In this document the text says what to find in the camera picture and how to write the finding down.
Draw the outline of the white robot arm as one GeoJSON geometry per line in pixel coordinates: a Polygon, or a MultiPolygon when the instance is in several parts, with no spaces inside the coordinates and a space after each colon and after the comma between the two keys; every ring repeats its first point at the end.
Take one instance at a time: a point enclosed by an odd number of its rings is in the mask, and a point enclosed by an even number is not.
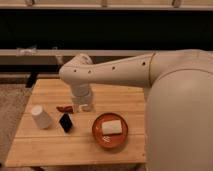
{"type": "Polygon", "coordinates": [[[152,52],[99,64],[79,54],[59,75],[77,100],[91,83],[148,89],[147,171],[213,171],[213,52],[152,52]]]}

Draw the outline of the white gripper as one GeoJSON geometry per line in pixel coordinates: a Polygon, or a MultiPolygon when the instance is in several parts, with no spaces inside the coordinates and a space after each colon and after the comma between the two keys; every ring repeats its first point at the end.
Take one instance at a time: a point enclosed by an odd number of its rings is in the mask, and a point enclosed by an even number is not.
{"type": "Polygon", "coordinates": [[[91,112],[93,110],[93,92],[89,84],[72,85],[71,99],[75,112],[91,112]]]}

